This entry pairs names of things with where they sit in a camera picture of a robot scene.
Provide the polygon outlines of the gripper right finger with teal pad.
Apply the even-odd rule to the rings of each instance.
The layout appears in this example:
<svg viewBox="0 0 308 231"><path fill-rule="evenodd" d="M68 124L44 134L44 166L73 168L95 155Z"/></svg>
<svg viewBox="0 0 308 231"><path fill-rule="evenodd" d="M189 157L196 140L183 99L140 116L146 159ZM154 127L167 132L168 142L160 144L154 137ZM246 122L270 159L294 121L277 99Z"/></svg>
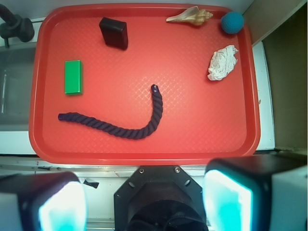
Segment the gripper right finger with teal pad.
<svg viewBox="0 0 308 231"><path fill-rule="evenodd" d="M216 231L305 231L308 160L300 154L212 159L203 203Z"/></svg>

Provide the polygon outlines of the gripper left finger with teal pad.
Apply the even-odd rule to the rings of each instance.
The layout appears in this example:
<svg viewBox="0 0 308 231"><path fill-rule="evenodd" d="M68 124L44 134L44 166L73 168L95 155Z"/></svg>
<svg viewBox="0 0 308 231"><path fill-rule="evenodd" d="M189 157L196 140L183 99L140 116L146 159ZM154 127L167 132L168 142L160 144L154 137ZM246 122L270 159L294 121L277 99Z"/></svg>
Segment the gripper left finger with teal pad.
<svg viewBox="0 0 308 231"><path fill-rule="evenodd" d="M0 178L2 231L84 231L87 217L85 190L74 173Z"/></svg>

